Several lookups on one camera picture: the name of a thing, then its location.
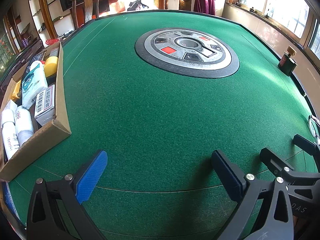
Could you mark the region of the white spray bottle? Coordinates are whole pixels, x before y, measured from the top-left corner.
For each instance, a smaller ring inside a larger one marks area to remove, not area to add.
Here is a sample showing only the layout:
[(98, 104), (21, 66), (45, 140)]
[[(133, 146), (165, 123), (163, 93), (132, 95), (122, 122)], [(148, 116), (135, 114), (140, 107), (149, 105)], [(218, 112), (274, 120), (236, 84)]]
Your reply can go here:
[(9, 160), (20, 148), (15, 128), (14, 113), (11, 109), (5, 109), (1, 113), (1, 128), (5, 152)]

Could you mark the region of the white plastic bottle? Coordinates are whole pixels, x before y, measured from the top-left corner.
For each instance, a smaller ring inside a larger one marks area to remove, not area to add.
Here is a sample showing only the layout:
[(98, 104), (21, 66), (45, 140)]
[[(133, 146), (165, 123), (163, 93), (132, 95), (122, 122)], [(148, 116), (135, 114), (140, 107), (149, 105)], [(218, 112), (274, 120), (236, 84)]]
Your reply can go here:
[(15, 128), (19, 145), (22, 145), (34, 134), (34, 127), (30, 112), (23, 106), (18, 106), (15, 111)]

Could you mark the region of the shallow cardboard tray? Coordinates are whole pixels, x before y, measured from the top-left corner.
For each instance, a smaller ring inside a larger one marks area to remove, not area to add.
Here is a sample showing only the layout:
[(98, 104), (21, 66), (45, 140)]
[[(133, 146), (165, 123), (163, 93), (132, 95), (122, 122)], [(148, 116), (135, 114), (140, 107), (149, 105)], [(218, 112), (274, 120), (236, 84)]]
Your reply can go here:
[(4, 161), (5, 149), (1, 140), (1, 180), (12, 181), (35, 160), (55, 147), (71, 135), (68, 121), (65, 93), (63, 85), (63, 47), (61, 42), (44, 49), (46, 56), (51, 50), (58, 48), (57, 74), (55, 78), (55, 115), (53, 120), (41, 128), (37, 127), (36, 120), (32, 119), (35, 128), (34, 135), (11, 157)]

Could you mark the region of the white red medicine box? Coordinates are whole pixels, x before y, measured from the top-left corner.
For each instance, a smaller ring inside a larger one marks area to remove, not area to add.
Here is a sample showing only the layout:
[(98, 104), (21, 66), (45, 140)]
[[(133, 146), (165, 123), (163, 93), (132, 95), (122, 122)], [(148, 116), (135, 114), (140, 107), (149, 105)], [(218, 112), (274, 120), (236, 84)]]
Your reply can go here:
[(37, 94), (34, 118), (41, 126), (55, 118), (54, 84)]

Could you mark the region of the white tissue packet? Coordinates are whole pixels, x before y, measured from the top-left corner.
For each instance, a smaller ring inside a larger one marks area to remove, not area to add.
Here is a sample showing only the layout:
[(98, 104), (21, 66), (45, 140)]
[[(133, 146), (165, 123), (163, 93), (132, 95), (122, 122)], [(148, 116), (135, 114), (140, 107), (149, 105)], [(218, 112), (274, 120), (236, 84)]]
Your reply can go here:
[(37, 95), (47, 87), (44, 65), (39, 60), (34, 61), (22, 80), (22, 106), (29, 109), (35, 103)]

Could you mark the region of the yellow round jar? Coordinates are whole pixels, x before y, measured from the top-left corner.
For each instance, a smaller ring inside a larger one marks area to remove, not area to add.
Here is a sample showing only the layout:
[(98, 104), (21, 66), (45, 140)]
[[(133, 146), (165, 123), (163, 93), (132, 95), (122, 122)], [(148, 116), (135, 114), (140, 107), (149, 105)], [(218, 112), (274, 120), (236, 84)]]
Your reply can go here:
[(59, 58), (57, 56), (50, 56), (46, 59), (44, 64), (44, 73), (46, 77), (56, 74)]

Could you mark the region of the eyeglasses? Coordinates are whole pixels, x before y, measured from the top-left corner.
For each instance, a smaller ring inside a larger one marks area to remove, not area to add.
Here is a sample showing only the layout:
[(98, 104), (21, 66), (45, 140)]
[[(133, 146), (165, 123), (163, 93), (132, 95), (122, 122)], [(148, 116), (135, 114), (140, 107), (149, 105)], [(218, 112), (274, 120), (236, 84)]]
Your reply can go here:
[(314, 115), (309, 115), (308, 117), (309, 129), (312, 136), (315, 138), (316, 144), (320, 144), (320, 137), (319, 137), (319, 119)]

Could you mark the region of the blue white booklet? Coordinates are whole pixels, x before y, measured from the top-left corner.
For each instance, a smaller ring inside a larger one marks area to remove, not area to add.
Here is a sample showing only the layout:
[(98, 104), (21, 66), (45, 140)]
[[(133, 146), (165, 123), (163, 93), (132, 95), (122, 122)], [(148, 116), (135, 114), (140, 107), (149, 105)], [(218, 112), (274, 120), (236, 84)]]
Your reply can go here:
[(1, 182), (1, 185), (2, 185), (2, 190), (3, 190), (3, 199), (4, 199), (5, 205), (7, 206), (9, 211), (15, 216), (15, 218), (20, 220), (20, 217), (18, 215), (14, 201), (11, 196), (9, 184), (7, 182)]

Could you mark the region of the dark perfume bottle gold cap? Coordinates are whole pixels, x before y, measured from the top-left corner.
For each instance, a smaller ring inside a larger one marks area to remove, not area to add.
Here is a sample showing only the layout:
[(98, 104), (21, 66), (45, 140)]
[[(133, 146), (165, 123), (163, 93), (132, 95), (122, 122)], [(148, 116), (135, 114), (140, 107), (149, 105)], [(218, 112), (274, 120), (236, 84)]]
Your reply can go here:
[(287, 50), (284, 52), (284, 55), (278, 63), (279, 69), (286, 76), (290, 76), (294, 71), (295, 67), (297, 66), (297, 63), (294, 59), (295, 55), (296, 51), (291, 46), (288, 46)]

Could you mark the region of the round mahjong table control panel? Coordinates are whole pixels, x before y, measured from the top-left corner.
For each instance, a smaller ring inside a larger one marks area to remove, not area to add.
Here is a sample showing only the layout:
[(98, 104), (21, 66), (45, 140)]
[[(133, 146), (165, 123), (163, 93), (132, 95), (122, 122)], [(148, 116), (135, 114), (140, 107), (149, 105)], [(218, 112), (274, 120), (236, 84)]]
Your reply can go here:
[(137, 55), (167, 72), (218, 79), (235, 74), (240, 61), (221, 39), (199, 30), (161, 28), (144, 33), (135, 42)]

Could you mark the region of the wooden chair left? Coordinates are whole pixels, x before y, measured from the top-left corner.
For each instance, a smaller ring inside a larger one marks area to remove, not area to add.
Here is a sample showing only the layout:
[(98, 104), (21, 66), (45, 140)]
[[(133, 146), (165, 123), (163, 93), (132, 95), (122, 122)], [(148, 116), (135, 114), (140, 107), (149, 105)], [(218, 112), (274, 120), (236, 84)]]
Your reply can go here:
[[(76, 1), (72, 1), (72, 19), (75, 30), (79, 29), (77, 13), (76, 13)], [(85, 23), (89, 22), (92, 19), (93, 15), (93, 0), (84, 0), (84, 16), (85, 16)], [(95, 16), (99, 18), (99, 0), (95, 0)]]

